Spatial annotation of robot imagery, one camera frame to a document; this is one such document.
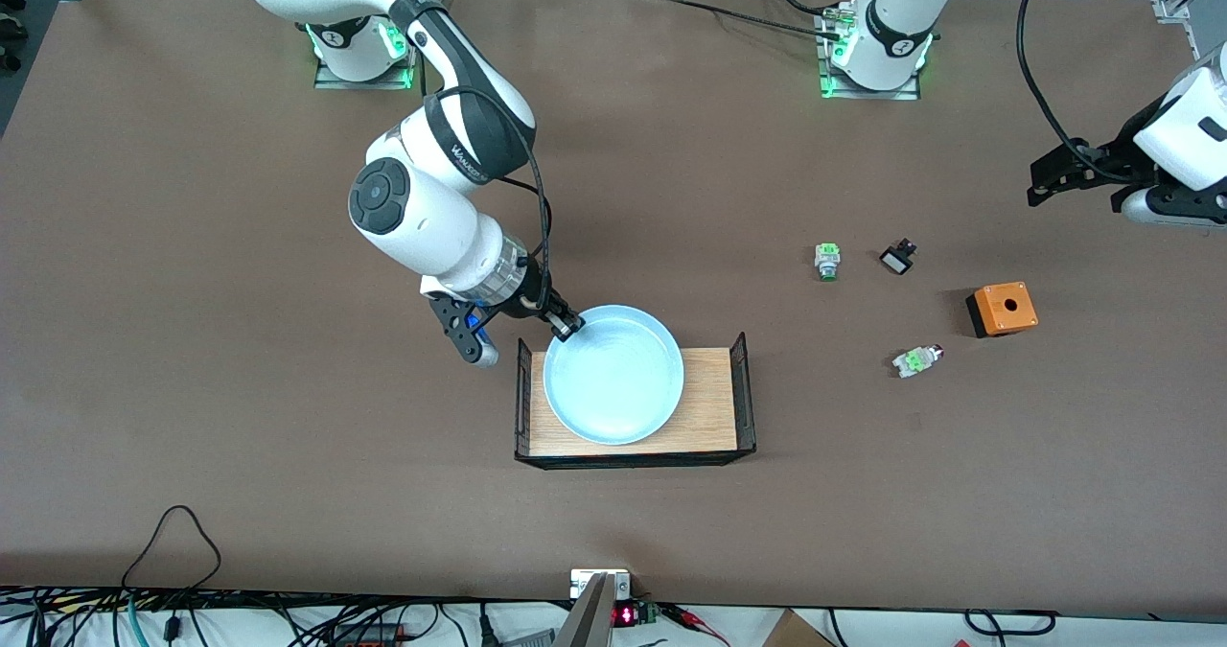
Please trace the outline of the black office chair base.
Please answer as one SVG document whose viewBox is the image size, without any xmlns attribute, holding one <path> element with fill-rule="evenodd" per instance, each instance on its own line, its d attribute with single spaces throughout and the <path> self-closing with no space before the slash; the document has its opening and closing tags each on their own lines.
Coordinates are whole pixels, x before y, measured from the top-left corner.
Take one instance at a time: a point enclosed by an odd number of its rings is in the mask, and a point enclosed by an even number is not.
<svg viewBox="0 0 1227 647">
<path fill-rule="evenodd" d="M 16 14 L 27 6 L 26 0 L 0 0 L 0 75 L 21 70 L 17 50 L 28 39 L 28 31 Z"/>
</svg>

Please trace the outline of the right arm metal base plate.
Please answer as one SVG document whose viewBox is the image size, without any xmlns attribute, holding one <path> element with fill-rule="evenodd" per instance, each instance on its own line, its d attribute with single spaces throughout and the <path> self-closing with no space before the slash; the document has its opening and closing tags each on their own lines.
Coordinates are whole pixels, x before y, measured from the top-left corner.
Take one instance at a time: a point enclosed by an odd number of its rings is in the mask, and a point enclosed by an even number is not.
<svg viewBox="0 0 1227 647">
<path fill-rule="evenodd" d="M 387 15 L 303 25 L 318 60 L 318 88 L 413 88 L 418 53 Z"/>
</svg>

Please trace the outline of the orange button enclosure box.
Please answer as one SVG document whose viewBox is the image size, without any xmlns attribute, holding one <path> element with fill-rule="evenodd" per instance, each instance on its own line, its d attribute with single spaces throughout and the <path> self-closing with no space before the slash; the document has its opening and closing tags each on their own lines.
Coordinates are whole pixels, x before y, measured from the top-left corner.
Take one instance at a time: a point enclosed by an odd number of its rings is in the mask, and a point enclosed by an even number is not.
<svg viewBox="0 0 1227 647">
<path fill-rule="evenodd" d="M 1007 336 L 1038 325 L 1026 284 L 994 284 L 964 298 L 975 338 Z"/>
</svg>

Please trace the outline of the light blue round plate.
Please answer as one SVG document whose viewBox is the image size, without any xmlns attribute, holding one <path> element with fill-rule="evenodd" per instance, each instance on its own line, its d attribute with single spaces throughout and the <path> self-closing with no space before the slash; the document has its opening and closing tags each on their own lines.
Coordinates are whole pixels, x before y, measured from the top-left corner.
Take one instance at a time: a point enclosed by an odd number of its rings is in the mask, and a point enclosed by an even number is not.
<svg viewBox="0 0 1227 647">
<path fill-rule="evenodd" d="M 663 428 L 683 397 L 683 354 L 655 316 L 626 304 L 580 313 L 583 327 L 544 354 L 544 397 L 571 433 L 632 444 Z"/>
</svg>

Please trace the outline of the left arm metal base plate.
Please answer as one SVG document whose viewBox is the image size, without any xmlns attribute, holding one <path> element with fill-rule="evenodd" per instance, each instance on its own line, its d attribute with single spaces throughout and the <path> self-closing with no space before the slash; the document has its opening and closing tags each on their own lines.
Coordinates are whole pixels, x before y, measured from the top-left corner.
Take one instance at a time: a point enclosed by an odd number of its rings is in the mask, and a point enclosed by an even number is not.
<svg viewBox="0 0 1227 647">
<path fill-rule="evenodd" d="M 933 36 L 919 41 L 887 36 L 879 41 L 867 27 L 867 1 L 840 2 L 816 15 L 817 66 L 825 98 L 919 98 L 919 74 Z M 823 38 L 825 33 L 834 36 Z"/>
</svg>

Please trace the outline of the brown cardboard piece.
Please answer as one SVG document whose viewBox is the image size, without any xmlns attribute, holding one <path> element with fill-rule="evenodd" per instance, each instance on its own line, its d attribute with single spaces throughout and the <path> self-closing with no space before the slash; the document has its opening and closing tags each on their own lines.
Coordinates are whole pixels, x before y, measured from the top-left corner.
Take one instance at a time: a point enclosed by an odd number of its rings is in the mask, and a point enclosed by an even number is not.
<svg viewBox="0 0 1227 647">
<path fill-rule="evenodd" d="M 838 647 L 817 629 L 802 619 L 798 611 L 784 609 L 767 633 L 762 647 Z"/>
</svg>

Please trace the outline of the green white switch sideways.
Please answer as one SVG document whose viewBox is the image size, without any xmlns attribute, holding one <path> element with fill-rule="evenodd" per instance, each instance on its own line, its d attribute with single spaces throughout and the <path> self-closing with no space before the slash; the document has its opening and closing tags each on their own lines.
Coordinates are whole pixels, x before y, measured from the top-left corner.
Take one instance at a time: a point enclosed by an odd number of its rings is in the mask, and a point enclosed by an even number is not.
<svg viewBox="0 0 1227 647">
<path fill-rule="evenodd" d="M 892 366 L 899 378 L 910 378 L 933 368 L 944 355 L 945 350 L 936 344 L 917 346 L 894 356 Z"/>
</svg>

